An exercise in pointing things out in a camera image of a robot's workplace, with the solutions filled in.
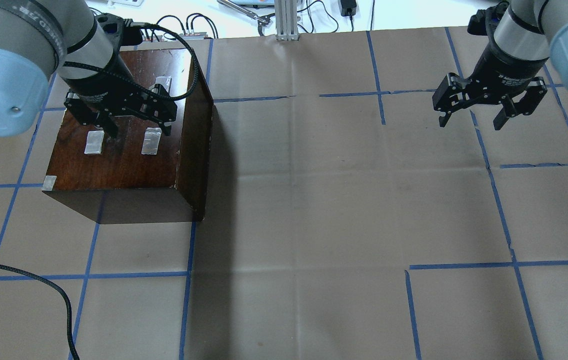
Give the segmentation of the black idle gripper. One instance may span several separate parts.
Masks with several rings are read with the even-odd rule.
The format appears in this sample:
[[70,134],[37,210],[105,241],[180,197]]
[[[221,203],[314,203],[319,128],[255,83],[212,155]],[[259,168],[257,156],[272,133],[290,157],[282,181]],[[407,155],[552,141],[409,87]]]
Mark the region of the black idle gripper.
[[464,78],[447,73],[432,96],[432,107],[441,112],[439,127],[446,127],[453,113],[473,105],[500,105],[493,119],[495,131],[501,130],[515,116],[533,114],[549,89],[541,76],[515,80],[498,70],[482,68]]

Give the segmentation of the black gripper over cabinet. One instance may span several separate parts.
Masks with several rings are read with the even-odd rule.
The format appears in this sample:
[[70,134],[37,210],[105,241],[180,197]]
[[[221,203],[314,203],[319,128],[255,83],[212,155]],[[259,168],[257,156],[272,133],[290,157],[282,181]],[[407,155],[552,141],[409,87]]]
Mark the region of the black gripper over cabinet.
[[172,124],[177,120],[177,104],[160,99],[169,93],[161,84],[142,91],[124,83],[116,89],[95,96],[81,96],[71,89],[66,94],[64,106],[80,125],[95,126],[111,139],[118,136],[115,117],[133,116],[156,123],[165,136],[170,136]]

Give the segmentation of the silver robot arm over cabinet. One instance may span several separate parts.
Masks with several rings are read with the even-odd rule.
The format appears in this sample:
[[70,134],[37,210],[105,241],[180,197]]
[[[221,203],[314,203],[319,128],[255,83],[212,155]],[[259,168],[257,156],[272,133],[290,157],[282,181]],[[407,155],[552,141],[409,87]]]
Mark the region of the silver robot arm over cabinet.
[[0,0],[0,137],[28,130],[51,75],[69,87],[66,109],[115,138],[114,118],[134,116],[171,132],[177,106],[163,85],[143,89],[120,56],[142,42],[144,23],[97,16],[83,0]]

